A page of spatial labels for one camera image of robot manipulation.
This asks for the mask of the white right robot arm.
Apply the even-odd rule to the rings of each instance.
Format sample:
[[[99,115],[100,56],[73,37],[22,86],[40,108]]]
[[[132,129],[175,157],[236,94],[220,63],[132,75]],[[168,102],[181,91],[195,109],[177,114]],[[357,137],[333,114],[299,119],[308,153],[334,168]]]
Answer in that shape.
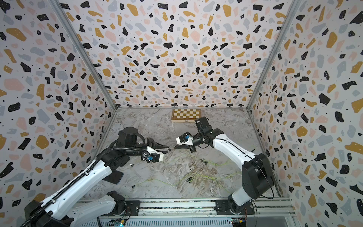
[[[198,133],[189,132],[176,138],[175,149],[189,148],[196,152],[202,144],[212,147],[225,154],[242,171],[242,186],[229,195],[227,205],[216,207],[217,211],[230,211],[239,214],[244,211],[244,205],[258,199],[275,184],[270,162],[263,153],[255,154],[233,142],[222,130],[213,129],[207,117],[195,120]]]

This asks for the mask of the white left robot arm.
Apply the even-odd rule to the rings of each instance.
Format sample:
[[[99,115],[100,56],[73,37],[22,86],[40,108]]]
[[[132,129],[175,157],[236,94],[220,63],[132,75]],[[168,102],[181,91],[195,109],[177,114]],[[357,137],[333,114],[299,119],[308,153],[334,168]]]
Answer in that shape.
[[[101,151],[90,165],[59,191],[42,202],[32,201],[25,207],[23,227],[74,227],[94,218],[131,215],[125,198],[116,191],[108,192],[101,199],[78,208],[73,206],[101,181],[118,184],[123,173],[119,167],[126,165],[130,157],[140,157],[147,163],[163,161],[168,146],[152,138],[144,138],[138,129],[126,127],[118,138]]]

